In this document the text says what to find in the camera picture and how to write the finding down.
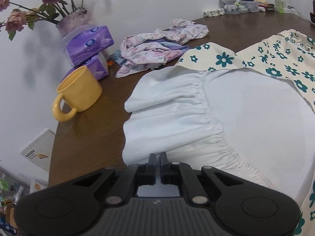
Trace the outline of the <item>cream green floral dress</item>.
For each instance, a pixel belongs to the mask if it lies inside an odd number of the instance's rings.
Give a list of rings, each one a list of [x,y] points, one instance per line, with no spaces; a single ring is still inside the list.
[[[294,235],[314,235],[314,38],[197,46],[144,75],[124,108],[125,164],[165,152],[279,190],[300,206]]]

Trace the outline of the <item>yellow ceramic mug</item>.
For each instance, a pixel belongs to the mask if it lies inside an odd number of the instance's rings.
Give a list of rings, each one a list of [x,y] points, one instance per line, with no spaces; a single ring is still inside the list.
[[[70,73],[57,88],[57,96],[52,105],[52,114],[59,122],[71,120],[79,112],[88,110],[100,98],[103,89],[87,66],[83,65]],[[70,112],[60,108],[64,101]]]

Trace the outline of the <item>lower purple tissue pack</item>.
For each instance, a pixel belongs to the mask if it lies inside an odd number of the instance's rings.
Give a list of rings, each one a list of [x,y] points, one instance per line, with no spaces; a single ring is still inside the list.
[[[86,60],[83,65],[87,66],[97,81],[109,75],[107,60],[102,52]]]

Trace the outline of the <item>purple tissue pack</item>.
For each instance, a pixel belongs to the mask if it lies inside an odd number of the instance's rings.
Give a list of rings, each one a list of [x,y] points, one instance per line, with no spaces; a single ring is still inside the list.
[[[114,44],[106,25],[80,26],[63,38],[66,54],[71,65],[77,66]]]
[[[109,75],[107,60],[102,52],[86,60],[83,65],[87,66],[97,81]]]

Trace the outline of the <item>pink purple patterned garment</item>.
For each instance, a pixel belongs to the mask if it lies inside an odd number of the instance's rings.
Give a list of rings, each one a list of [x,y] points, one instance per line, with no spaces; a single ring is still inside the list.
[[[173,26],[155,32],[126,37],[112,59],[120,66],[115,77],[122,78],[148,69],[157,69],[182,56],[189,41],[206,37],[208,27],[193,21],[176,19]]]

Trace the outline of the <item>upper purple tissue pack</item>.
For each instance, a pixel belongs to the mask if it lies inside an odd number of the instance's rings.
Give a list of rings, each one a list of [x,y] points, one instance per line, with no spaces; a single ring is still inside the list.
[[[114,44],[106,25],[80,26],[63,38],[66,54],[71,65],[77,66]]]

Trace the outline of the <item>white letter block row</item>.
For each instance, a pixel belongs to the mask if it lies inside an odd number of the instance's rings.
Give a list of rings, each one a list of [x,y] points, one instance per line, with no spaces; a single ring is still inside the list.
[[[215,10],[208,10],[203,12],[204,17],[218,17],[223,16],[225,14],[225,11],[223,8],[221,9],[215,9]]]

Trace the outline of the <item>purple flower vase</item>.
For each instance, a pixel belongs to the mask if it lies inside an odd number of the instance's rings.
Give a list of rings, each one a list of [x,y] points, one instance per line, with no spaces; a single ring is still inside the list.
[[[66,37],[73,30],[86,25],[92,25],[92,19],[87,10],[80,7],[62,18],[60,22],[57,23],[56,28],[62,37]]]

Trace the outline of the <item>white astronaut figurine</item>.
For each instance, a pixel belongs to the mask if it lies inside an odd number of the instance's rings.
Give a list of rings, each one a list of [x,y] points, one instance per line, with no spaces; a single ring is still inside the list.
[[[224,7],[225,14],[239,14],[238,7],[235,4],[236,0],[220,0]]]

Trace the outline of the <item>dried pink rose bouquet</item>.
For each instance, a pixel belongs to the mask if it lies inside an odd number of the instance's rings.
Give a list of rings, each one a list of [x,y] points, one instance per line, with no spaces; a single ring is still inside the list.
[[[34,30],[38,22],[49,22],[59,29],[62,23],[77,14],[85,14],[85,0],[36,0],[22,4],[18,0],[1,0],[1,12],[8,12],[7,18],[1,20],[1,31],[5,31],[9,40],[26,28]]]

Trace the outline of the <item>white power strip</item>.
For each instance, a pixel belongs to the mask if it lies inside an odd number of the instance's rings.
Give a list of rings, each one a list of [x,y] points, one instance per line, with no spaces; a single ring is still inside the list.
[[[287,14],[296,14],[297,11],[293,7],[290,7],[290,8],[284,8],[283,12]]]

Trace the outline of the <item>green liquid bottle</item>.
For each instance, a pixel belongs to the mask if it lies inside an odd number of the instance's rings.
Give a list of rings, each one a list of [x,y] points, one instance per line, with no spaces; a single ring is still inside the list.
[[[281,14],[284,14],[285,5],[286,3],[283,0],[274,0],[274,10]]]

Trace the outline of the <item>small black clock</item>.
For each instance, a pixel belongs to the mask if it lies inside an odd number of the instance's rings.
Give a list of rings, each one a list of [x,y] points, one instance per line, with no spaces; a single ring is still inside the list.
[[[310,12],[310,19],[311,19],[311,22],[315,24],[315,14]]]

